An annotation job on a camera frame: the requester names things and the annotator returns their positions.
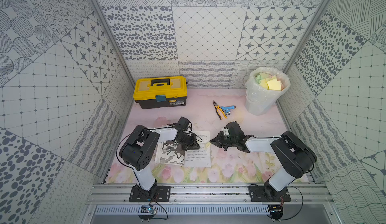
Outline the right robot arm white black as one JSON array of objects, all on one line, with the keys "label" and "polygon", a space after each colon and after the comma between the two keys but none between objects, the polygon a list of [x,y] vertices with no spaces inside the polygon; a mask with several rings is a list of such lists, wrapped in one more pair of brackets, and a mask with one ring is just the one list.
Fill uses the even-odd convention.
[{"label": "right robot arm white black", "polygon": [[265,182],[267,193],[277,194],[284,190],[293,181],[312,171],[317,161],[315,153],[291,131],[279,137],[256,137],[246,135],[235,121],[222,128],[210,143],[225,151],[235,147],[245,153],[275,154],[281,168]]}]

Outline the white bin with plastic bag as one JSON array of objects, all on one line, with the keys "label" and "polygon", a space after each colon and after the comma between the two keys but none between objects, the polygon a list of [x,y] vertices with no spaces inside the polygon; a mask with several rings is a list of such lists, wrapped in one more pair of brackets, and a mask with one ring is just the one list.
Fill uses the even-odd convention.
[{"label": "white bin with plastic bag", "polygon": [[[277,75],[284,85],[284,90],[273,91],[266,90],[255,82],[255,77],[258,73],[268,73]],[[284,95],[290,88],[291,83],[289,77],[282,71],[271,67],[259,67],[252,71],[249,79],[245,83],[246,101],[245,107],[247,111],[254,115],[262,115],[270,110],[272,105]]]}]

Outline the yellow black toolbox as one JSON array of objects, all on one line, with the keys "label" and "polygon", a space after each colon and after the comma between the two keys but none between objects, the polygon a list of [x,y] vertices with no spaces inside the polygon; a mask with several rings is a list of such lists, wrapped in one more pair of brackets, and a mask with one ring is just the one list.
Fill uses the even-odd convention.
[{"label": "yellow black toolbox", "polygon": [[187,80],[183,76],[142,78],[136,81],[133,98],[142,109],[185,106]]}]

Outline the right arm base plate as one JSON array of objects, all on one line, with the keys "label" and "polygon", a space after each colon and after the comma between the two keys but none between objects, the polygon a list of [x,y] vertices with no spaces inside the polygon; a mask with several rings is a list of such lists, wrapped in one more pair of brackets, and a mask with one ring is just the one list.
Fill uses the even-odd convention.
[{"label": "right arm base plate", "polygon": [[249,196],[252,202],[290,202],[291,197],[288,188],[276,191],[272,187],[251,184],[248,186]]}]

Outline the pile of discarded sticky notes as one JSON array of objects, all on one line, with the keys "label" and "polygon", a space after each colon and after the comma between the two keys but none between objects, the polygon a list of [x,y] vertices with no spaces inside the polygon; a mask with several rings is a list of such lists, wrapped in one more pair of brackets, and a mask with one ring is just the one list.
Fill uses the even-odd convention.
[{"label": "pile of discarded sticky notes", "polygon": [[[262,88],[268,90],[268,86],[267,86],[267,81],[271,80],[271,79],[277,79],[277,80],[280,80],[278,79],[277,75],[273,75],[273,74],[268,74],[268,73],[258,73],[255,77],[255,82],[261,86]],[[282,90],[284,90],[284,85],[283,83],[281,82],[281,87],[282,87]]]}]

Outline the right controller board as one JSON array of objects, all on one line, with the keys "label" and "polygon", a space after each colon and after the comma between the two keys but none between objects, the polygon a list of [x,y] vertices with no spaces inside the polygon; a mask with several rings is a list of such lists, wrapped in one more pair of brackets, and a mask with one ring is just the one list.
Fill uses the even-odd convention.
[{"label": "right controller board", "polygon": [[268,205],[268,211],[267,216],[273,221],[279,221],[283,216],[283,207],[280,205]]}]

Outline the aluminium mounting rail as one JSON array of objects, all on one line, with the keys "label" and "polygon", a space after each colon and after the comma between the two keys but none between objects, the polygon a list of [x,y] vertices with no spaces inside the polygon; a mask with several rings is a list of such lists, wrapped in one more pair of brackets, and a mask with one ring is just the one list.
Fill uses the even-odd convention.
[{"label": "aluminium mounting rail", "polygon": [[[95,184],[86,204],[129,204],[132,184]],[[245,183],[169,184],[168,204],[242,204],[251,203]],[[287,188],[290,204],[332,204],[333,198],[323,184],[295,183]]]}]

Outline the illustrated story book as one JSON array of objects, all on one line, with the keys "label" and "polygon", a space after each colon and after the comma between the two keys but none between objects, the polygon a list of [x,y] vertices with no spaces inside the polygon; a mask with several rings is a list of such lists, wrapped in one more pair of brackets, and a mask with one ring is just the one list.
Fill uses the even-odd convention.
[{"label": "illustrated story book", "polygon": [[199,150],[182,150],[180,144],[166,141],[157,145],[155,163],[178,165],[183,167],[211,167],[211,150],[206,148],[210,140],[210,132],[198,130]]}]

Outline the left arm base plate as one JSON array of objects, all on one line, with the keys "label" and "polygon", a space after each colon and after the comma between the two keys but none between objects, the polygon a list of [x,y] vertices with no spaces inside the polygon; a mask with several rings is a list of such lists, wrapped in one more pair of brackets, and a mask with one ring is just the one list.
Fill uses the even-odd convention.
[{"label": "left arm base plate", "polygon": [[169,202],[170,186],[154,186],[150,190],[143,190],[139,185],[131,188],[130,202]]}]

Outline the yellow black pliers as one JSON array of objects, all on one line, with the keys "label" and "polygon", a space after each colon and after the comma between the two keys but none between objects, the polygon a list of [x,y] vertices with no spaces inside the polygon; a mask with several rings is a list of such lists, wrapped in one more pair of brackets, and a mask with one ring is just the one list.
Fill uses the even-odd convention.
[{"label": "yellow black pliers", "polygon": [[227,115],[226,115],[226,113],[223,111],[223,109],[213,100],[213,105],[214,105],[214,108],[215,108],[215,111],[216,111],[216,114],[217,114],[217,116],[218,116],[218,118],[220,119],[220,120],[222,120],[222,119],[227,119],[228,117],[227,117]]}]

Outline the left controller board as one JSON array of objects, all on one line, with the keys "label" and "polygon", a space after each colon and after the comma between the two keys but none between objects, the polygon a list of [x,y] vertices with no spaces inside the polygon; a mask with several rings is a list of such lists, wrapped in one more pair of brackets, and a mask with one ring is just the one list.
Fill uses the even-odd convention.
[{"label": "left controller board", "polygon": [[142,221],[149,221],[153,219],[156,214],[157,210],[155,208],[153,208],[152,206],[143,205],[141,206],[138,216]]}]

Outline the blue handled tool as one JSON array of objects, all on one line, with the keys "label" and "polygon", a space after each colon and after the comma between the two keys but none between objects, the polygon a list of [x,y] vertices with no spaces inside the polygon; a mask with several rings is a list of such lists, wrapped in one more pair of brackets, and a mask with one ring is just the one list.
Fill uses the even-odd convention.
[{"label": "blue handled tool", "polygon": [[220,108],[222,109],[222,111],[226,114],[226,115],[230,115],[231,114],[231,110],[234,110],[236,108],[235,105],[231,105],[231,106],[220,106]]}]

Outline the controller board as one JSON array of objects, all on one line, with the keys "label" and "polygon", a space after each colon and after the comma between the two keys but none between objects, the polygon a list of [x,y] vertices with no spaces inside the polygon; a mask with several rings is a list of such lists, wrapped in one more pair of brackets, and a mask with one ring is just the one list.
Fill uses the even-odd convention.
[{"label": "controller board", "polygon": [[267,216],[273,221],[279,221],[283,216],[283,207],[280,205],[268,205],[268,211]]},{"label": "controller board", "polygon": [[149,221],[153,219],[156,214],[157,210],[155,208],[153,208],[152,206],[143,205],[141,206],[138,216],[142,221]]}]

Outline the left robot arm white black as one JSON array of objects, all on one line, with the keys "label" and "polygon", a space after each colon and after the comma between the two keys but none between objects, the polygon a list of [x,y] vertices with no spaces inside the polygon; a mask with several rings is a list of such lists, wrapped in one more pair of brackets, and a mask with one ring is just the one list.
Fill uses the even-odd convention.
[{"label": "left robot arm white black", "polygon": [[133,170],[137,185],[142,191],[150,192],[157,186],[156,179],[148,166],[158,144],[172,141],[184,151],[197,150],[202,138],[192,129],[192,123],[185,117],[178,122],[158,128],[135,127],[124,137],[116,151],[117,160]]}]

